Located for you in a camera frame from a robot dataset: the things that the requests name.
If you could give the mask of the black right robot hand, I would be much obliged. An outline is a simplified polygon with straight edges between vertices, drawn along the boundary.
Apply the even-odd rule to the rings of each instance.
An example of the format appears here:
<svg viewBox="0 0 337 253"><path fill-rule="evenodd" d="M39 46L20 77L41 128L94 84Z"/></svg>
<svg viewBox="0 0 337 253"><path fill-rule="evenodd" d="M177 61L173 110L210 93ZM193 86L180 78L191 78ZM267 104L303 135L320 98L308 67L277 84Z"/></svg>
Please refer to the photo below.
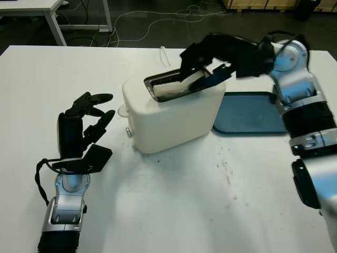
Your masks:
<svg viewBox="0 0 337 253"><path fill-rule="evenodd" d="M269 74L274 69L276 59L274 46L268 37L256 44L225 34L207 35L199 43L190 45L180 57L180 81L205 70L213 59L230 63L230 66L219 66L211 75L193 82L190 91L216 86L231 78L233 72L238 78Z"/></svg>

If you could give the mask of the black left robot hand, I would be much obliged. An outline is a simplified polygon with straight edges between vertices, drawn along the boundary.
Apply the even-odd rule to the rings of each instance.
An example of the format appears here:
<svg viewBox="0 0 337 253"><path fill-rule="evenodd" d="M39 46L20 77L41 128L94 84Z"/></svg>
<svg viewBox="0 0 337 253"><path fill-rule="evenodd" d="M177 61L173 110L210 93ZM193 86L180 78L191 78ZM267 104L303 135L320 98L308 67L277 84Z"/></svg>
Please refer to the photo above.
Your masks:
<svg viewBox="0 0 337 253"><path fill-rule="evenodd" d="M65 175L85 175L103 170L113 152L97 145L106 133L115 110L103 112L98 104L112 100L108 93L85 92L72 107L60 113L57 120L58 150L60 158L50 166L53 171Z"/></svg>

